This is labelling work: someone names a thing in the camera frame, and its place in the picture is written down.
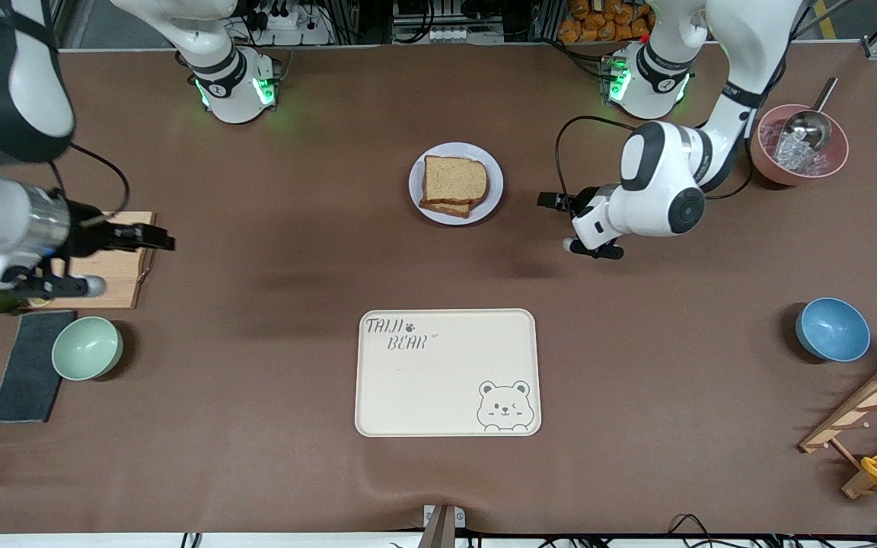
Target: bear drawing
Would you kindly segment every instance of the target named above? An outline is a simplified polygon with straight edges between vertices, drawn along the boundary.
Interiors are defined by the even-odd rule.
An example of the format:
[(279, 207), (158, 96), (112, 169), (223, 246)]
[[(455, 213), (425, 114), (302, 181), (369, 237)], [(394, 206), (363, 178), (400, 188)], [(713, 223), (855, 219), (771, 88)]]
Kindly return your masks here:
[(530, 385), (516, 381), (512, 386), (496, 386), (485, 381), (480, 385), (480, 410), (476, 416), (486, 432), (526, 432), (533, 424), (533, 408), (528, 399)]

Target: green bowl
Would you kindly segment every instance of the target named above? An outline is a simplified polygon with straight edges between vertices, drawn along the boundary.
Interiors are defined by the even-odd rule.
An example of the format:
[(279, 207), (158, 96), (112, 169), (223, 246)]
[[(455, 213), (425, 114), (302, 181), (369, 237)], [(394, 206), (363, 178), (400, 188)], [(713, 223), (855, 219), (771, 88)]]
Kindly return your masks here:
[(111, 322), (86, 316), (66, 326), (53, 343), (53, 368), (62, 378), (86, 381), (117, 365), (124, 339)]

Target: bread slice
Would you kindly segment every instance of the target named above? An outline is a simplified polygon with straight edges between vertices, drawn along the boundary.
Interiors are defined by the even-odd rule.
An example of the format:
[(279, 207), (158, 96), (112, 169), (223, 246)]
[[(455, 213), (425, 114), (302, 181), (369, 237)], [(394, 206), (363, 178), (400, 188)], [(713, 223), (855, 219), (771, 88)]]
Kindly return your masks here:
[(483, 201), (490, 180), (486, 167), (476, 160), (425, 156), (425, 198), (428, 204), (477, 204)]
[(461, 218), (469, 218), (469, 211), (472, 211), (473, 208), (473, 206), (469, 204), (429, 204), (424, 200), (422, 202), (419, 202), (418, 205), (424, 209), (431, 209), (431, 211), (433, 212), (441, 212), (441, 214), (460, 216)]

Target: tabletop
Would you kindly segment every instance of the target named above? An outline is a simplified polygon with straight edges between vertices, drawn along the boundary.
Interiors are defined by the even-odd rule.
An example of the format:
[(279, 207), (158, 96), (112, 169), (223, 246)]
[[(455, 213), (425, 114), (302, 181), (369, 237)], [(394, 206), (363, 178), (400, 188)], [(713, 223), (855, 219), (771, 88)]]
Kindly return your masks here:
[[(285, 52), (274, 52), (285, 59)], [(707, 118), (726, 77), (707, 46), (672, 120)], [(131, 209), (177, 237), (125, 332), (111, 379), (64, 382), (45, 424), (0, 424), (0, 533), (394, 530), (423, 504), (498, 533), (877, 533), (877, 496), (845, 499), (833, 451), (795, 444), (877, 371), (877, 62), (856, 43), (791, 46), (769, 105), (810, 103), (848, 132), (833, 180), (756, 180), (678, 238), (629, 236), (621, 261), (563, 252), (553, 140), (603, 107), (598, 83), (546, 46), (299, 51), (279, 108), (217, 122), (171, 53), (69, 53), (76, 142), (131, 177)], [(575, 125), (572, 191), (618, 176), (623, 129)], [(407, 196), (441, 142), (488, 150), (505, 177), (472, 228)], [(71, 198), (120, 187), (70, 151)], [(51, 183), (48, 167), (9, 170)], [(730, 180), (746, 174), (738, 160)], [(845, 298), (873, 329), (853, 364), (808, 360), (800, 303)], [(524, 308), (536, 319), (543, 425), (526, 438), (369, 439), (354, 426), (358, 322), (373, 309)], [(17, 321), (0, 316), (0, 377)], [(877, 451), (872, 428), (847, 437)]]

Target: bread pile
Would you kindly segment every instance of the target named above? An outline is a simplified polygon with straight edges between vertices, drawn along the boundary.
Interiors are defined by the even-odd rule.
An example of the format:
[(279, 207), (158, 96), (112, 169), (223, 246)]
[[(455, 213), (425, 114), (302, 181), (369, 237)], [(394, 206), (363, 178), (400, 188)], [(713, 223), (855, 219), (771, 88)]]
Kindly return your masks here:
[(425, 156), (424, 195), (419, 206), (441, 214), (469, 218), (490, 188), (486, 167), (476, 160)]
[(560, 24), (561, 42), (615, 41), (641, 38), (655, 28), (655, 12), (647, 5), (603, 0), (602, 11), (592, 10), (589, 0), (570, 0), (571, 18)]

